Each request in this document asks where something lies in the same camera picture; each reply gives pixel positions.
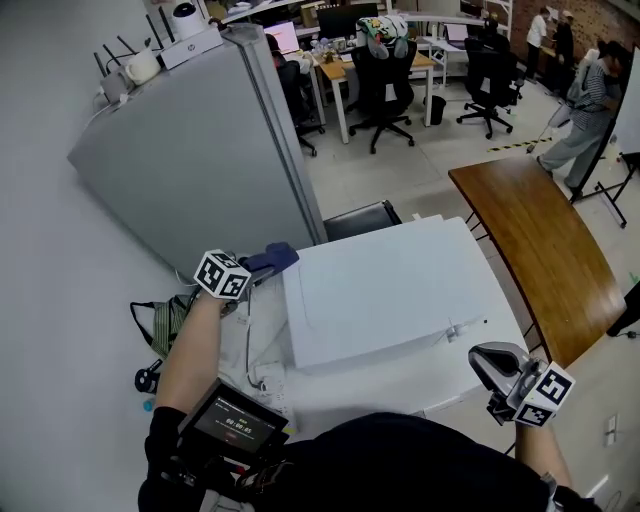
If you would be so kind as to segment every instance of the white box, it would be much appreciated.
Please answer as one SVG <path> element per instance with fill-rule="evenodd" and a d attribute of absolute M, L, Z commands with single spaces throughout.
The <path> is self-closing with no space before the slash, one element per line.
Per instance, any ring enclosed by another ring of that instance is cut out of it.
<path fill-rule="evenodd" d="M 201 55 L 216 46 L 220 46 L 222 43 L 222 37 L 220 36 L 218 28 L 211 26 L 199 34 L 191 36 L 189 39 L 174 43 L 160 55 L 167 69 L 172 69 L 197 55 Z"/>
<path fill-rule="evenodd" d="M 461 219 L 430 217 L 298 254 L 284 273 L 297 368 L 448 343 L 448 329 L 487 311 L 493 276 Z"/>

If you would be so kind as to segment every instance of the computer monitor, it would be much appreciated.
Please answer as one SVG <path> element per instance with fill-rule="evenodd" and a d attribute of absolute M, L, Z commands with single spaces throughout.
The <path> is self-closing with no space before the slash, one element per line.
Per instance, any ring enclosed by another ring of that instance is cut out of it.
<path fill-rule="evenodd" d="M 445 23 L 447 28 L 448 41 L 464 41 L 469 37 L 466 25 L 455 25 L 453 23 Z"/>
<path fill-rule="evenodd" d="M 318 9 L 320 37 L 335 39 L 356 34 L 356 22 L 360 18 L 374 18 L 378 15 L 375 3 L 342 5 Z"/>
<path fill-rule="evenodd" d="M 267 27 L 264 31 L 266 34 L 271 34 L 276 38 L 278 46 L 280 47 L 280 53 L 283 55 L 297 52 L 300 49 L 293 22 L 289 21 L 287 23 L 281 23 L 280 25 Z"/>

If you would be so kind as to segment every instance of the brick wall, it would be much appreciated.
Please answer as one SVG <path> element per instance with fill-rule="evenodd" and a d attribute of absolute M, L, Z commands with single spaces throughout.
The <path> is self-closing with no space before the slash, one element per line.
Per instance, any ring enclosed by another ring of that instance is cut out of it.
<path fill-rule="evenodd" d="M 560 11 L 568 9 L 575 17 L 573 40 L 575 56 L 581 59 L 596 41 L 617 40 L 629 50 L 633 44 L 640 45 L 640 23 L 620 11 L 606 0 L 514 0 L 511 49 L 521 59 L 527 56 L 527 33 L 531 20 L 540 7 L 547 5 Z"/>

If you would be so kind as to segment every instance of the black chair back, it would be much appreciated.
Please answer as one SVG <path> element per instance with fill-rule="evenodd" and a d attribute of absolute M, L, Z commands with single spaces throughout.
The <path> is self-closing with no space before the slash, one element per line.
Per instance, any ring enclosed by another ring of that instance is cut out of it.
<path fill-rule="evenodd" d="M 390 48 L 389 57 L 384 60 L 371 55 L 367 46 L 353 50 L 351 56 L 360 82 L 358 108 L 374 116 L 393 116 L 404 112 L 413 101 L 409 73 L 417 50 L 417 44 L 409 41 L 405 57 L 396 58 L 393 48 Z M 396 100 L 385 101 L 387 84 L 393 84 Z"/>
<path fill-rule="evenodd" d="M 308 119 L 311 112 L 300 89 L 300 65 L 295 61 L 285 62 L 277 68 L 277 71 L 291 119 L 293 119 L 293 124 L 297 125 Z"/>
<path fill-rule="evenodd" d="M 513 95 L 509 86 L 517 64 L 515 55 L 487 48 L 477 39 L 466 39 L 465 49 L 469 55 L 466 87 L 474 103 L 485 108 L 509 105 Z M 489 91 L 482 90 L 485 78 L 490 81 Z"/>

